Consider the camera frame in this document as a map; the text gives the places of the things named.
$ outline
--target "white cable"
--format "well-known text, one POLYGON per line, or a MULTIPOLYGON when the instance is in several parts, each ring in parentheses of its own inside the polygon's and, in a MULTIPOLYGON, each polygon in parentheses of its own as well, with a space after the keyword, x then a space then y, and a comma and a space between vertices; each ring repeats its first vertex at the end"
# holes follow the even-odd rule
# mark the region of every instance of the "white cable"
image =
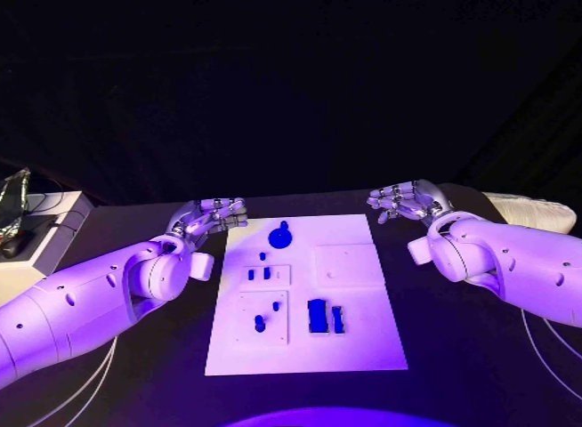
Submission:
POLYGON ((80 396, 81 392, 88 387, 88 385, 93 383, 94 379, 97 378, 97 375, 100 374, 101 369, 106 367, 106 363, 109 362, 109 360, 111 360, 111 355, 114 354, 114 351, 116 351, 116 343, 117 343, 117 341, 119 341, 119 337, 116 336, 114 337, 114 342, 111 343, 109 355, 106 356, 106 359, 103 360, 101 365, 100 365, 96 373, 88 378, 88 381, 86 382, 86 384, 83 385, 83 387, 80 388, 80 390, 74 393, 74 396, 35 423, 29 424, 29 427, 35 427, 37 425, 39 425, 73 402, 73 400, 80 396))
POLYGON ((97 393, 100 392, 100 388, 103 385, 103 382, 106 381, 106 377, 109 376, 109 372, 110 372, 110 367, 111 367, 111 361, 114 360, 114 353, 116 353, 116 342, 114 345, 111 347, 111 356, 110 356, 110 362, 109 362, 109 367, 106 368, 106 372, 103 373, 103 377, 101 377, 101 381, 100 381, 100 385, 97 386, 96 391, 93 392, 93 396, 88 399, 88 402, 84 404, 83 408, 80 409, 80 412, 77 413, 77 416, 71 419, 71 421, 67 423, 65 427, 70 427, 70 425, 74 423, 74 421, 77 420, 77 418, 83 415, 83 412, 87 410, 90 402, 93 401, 93 399, 97 396, 97 393))
POLYGON ((571 352, 581 358, 582 360, 582 354, 580 353, 580 351, 573 347, 573 345, 566 341, 566 338, 561 336, 561 334, 557 332, 557 330, 554 329, 554 326, 551 324, 551 322, 548 321, 548 319, 544 319, 545 324, 548 325, 548 327, 551 328, 551 331, 554 333, 554 335, 557 335, 558 340, 561 341, 561 343, 566 345, 566 347, 571 350, 571 352))
POLYGON ((544 356, 540 353, 540 349, 538 349, 538 346, 535 344, 535 340, 532 339, 532 334, 531 334, 531 330, 530 330, 530 324, 527 323, 527 313, 525 313, 525 310, 522 310, 522 321, 525 322, 527 334, 530 335, 532 348, 535 349, 535 353, 540 356, 540 360, 543 361, 544 366, 548 369, 548 372, 553 374, 553 377, 557 379, 557 381, 561 383, 561 385, 570 390, 571 394, 582 401, 582 397, 577 394, 577 392, 574 391, 574 389, 566 384, 566 381, 561 379, 561 377, 557 375, 557 373, 554 372, 554 370, 548 366, 548 362, 545 361, 544 356))

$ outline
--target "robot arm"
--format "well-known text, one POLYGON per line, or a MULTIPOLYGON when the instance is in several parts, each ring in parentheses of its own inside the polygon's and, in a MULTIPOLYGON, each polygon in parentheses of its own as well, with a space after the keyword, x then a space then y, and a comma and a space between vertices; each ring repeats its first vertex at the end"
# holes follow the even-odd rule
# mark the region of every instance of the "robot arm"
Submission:
POLYGON ((97 349, 208 280, 208 234, 247 225, 243 199, 189 202, 168 233, 54 273, 0 307, 0 389, 31 372, 97 349))
POLYGON ((582 239, 456 211, 426 183, 378 189, 368 199, 387 209, 380 223, 406 216, 429 225, 408 245, 416 263, 434 262, 453 282, 466 280, 538 316, 582 327, 582 239))

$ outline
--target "dark curtain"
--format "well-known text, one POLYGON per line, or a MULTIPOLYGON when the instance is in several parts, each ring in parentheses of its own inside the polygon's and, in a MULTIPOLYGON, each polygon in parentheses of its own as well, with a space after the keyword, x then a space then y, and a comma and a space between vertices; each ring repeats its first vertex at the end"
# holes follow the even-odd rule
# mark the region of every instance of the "dark curtain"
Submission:
POLYGON ((527 191, 495 179, 508 161, 460 170, 577 44, 582 2, 186 8, 0 4, 0 174, 107 204, 420 177, 527 191))
POLYGON ((582 236, 582 37, 458 181, 570 205, 582 236))

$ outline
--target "black table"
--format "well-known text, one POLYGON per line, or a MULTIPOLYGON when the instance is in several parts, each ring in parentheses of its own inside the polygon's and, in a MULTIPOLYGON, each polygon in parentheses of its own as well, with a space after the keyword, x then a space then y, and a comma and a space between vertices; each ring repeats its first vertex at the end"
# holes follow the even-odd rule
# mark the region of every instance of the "black table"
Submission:
MULTIPOLYGON (((443 186, 455 206, 504 222, 483 194, 443 186)), ((192 281, 181 298, 127 331, 107 382, 74 425, 215 426, 297 407, 367 407, 456 425, 582 425, 582 403, 548 374, 532 350, 521 311, 485 289, 450 283, 433 264, 414 265, 407 243, 426 234, 420 222, 380 226, 368 191, 257 197, 253 218, 368 214, 388 282, 410 369, 280 375, 204 376, 227 233, 202 250, 217 257, 210 282, 192 281)), ((77 236, 62 267, 165 231, 182 203, 101 207, 77 236)), ((531 328, 548 359, 582 393, 582 362, 545 325, 531 328)), ((582 349, 582 330, 561 327, 582 349)), ((106 345, 31 374, 0 391, 0 425, 26 425, 75 392, 106 356, 106 345)), ((84 393, 44 425, 64 425, 84 393)))

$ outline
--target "robotic hand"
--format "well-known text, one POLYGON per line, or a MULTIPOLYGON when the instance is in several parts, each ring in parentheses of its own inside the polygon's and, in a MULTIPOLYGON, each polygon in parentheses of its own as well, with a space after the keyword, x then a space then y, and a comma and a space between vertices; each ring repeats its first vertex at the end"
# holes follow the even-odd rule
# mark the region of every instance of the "robotic hand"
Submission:
POLYGON ((456 211, 426 180, 377 189, 368 203, 385 209, 380 223, 404 216, 429 226, 408 244, 419 265, 433 261, 453 282, 466 280, 538 316, 582 327, 580 238, 456 211))
POLYGON ((208 280, 214 257, 195 252, 208 234, 247 226, 244 200, 189 202, 168 232, 54 273, 0 307, 0 389, 97 349, 208 280))

